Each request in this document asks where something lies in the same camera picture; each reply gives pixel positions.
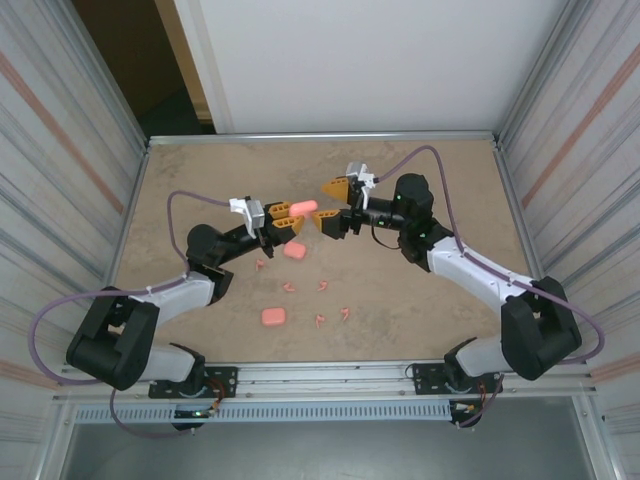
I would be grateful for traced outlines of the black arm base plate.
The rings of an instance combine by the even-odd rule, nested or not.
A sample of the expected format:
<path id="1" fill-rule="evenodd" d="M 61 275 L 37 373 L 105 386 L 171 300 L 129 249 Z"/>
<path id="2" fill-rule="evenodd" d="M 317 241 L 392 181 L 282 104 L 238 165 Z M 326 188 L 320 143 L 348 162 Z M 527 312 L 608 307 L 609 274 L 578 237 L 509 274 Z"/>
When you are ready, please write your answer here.
<path id="1" fill-rule="evenodd" d="M 464 373 L 451 373 L 442 362 L 412 363 L 405 369 L 405 375 L 413 382 L 417 395 L 491 395 L 503 391 L 499 373 L 468 377 Z"/>
<path id="2" fill-rule="evenodd" d="M 202 366 L 182 382 L 156 380 L 148 389 L 151 399 L 234 398 L 238 385 L 237 367 Z"/>

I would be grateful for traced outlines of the aluminium mounting rail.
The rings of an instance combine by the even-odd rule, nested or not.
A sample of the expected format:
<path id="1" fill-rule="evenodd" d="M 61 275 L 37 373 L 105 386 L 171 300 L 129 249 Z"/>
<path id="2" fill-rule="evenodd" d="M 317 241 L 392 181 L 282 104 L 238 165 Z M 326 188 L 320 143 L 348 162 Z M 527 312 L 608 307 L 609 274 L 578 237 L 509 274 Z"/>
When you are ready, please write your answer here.
<path id="1" fill-rule="evenodd" d="M 393 400 L 415 395 L 414 360 L 233 362 L 236 402 Z M 534 381 L 507 373 L 500 398 L 595 396 L 586 364 L 559 365 Z"/>

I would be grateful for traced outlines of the white door frame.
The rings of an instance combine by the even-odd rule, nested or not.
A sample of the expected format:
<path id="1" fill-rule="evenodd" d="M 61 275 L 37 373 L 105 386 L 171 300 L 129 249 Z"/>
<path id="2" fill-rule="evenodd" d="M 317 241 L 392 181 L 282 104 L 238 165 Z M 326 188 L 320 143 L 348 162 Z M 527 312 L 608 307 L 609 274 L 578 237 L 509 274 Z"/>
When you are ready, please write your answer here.
<path id="1" fill-rule="evenodd" d="M 236 132 L 201 0 L 174 0 L 208 111 L 218 134 Z"/>

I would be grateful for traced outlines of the translucent corrugated side panel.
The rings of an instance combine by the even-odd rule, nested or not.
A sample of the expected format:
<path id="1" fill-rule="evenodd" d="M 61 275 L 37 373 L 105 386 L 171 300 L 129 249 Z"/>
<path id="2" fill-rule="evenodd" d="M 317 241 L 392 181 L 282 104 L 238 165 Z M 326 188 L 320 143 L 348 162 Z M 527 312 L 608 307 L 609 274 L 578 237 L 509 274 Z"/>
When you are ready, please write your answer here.
<path id="1" fill-rule="evenodd" d="M 0 0 L 0 445 L 44 434 L 84 312 L 36 312 L 108 278 L 145 153 L 142 131 L 71 0 Z"/>
<path id="2" fill-rule="evenodd" d="M 640 459 L 640 0 L 561 0 L 498 136 L 544 272 L 580 307 L 610 438 Z"/>

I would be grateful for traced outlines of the small controller board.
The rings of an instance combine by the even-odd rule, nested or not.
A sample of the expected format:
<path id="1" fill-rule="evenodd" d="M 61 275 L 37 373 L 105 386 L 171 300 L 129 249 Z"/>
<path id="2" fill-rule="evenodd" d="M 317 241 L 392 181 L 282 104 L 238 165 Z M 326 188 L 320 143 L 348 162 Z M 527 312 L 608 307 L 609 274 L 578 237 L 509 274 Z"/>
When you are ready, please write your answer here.
<path id="1" fill-rule="evenodd" d="M 171 425 L 178 432 L 191 432 L 202 427 L 216 414 L 216 407 L 196 410 L 176 409 Z"/>
<path id="2" fill-rule="evenodd" d="M 484 404 L 481 400 L 450 400 L 450 423 L 457 429 L 472 428 L 482 418 L 483 407 Z"/>

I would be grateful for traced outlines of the grey metal sheet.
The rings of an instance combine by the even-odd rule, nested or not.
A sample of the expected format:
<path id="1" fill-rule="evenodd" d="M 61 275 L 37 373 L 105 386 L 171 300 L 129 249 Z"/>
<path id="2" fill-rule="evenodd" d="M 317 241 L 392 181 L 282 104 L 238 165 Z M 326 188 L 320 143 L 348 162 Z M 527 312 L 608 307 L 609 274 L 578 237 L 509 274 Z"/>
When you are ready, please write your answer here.
<path id="1" fill-rule="evenodd" d="M 231 424 L 151 440 L 80 426 L 61 480 L 595 480 L 573 436 L 439 422 Z"/>

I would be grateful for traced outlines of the aluminium side rail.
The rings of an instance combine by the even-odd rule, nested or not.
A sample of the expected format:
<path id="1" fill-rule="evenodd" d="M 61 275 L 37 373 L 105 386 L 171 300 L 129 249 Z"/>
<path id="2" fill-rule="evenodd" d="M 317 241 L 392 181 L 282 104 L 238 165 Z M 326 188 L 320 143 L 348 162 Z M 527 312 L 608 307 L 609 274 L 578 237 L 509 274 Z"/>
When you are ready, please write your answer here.
<path id="1" fill-rule="evenodd" d="M 539 280 L 543 278 L 546 273 L 544 272 L 541 261 L 538 258 L 536 248 L 533 244 L 533 236 L 525 220 L 524 207 L 518 198 L 512 175 L 508 169 L 507 155 L 502 144 L 498 141 L 493 142 L 492 148 L 493 156 L 503 184 L 509 209 L 516 226 L 516 232 L 524 254 L 529 275 L 534 279 Z"/>
<path id="2" fill-rule="evenodd" d="M 121 265 L 121 260 L 122 260 L 123 252 L 125 249 L 126 241 L 128 238 L 131 222 L 134 216 L 142 182 L 144 180 L 145 171 L 148 165 L 150 150 L 151 148 L 148 147 L 147 150 L 144 152 L 143 157 L 141 159 L 140 166 L 137 170 L 136 177 L 134 179 L 131 195 L 129 197 L 127 207 L 122 217 L 121 229 L 120 229 L 119 236 L 117 238 L 117 242 L 114 247 L 112 261 L 106 276 L 106 280 L 105 280 L 106 286 L 114 286 L 115 281 L 117 280 L 117 277 L 118 277 L 118 272 Z"/>

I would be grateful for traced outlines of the aluminium table edge rail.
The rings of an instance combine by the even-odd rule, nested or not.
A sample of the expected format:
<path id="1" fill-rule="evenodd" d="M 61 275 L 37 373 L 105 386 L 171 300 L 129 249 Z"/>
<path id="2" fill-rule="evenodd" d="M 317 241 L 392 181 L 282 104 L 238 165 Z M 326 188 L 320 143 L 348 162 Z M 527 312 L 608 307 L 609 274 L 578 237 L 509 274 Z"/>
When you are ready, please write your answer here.
<path id="1" fill-rule="evenodd" d="M 322 133 L 250 133 L 216 135 L 152 136 L 150 146 L 191 144 L 323 143 L 358 141 L 493 141 L 495 134 L 483 130 L 397 131 L 397 132 L 322 132 Z"/>

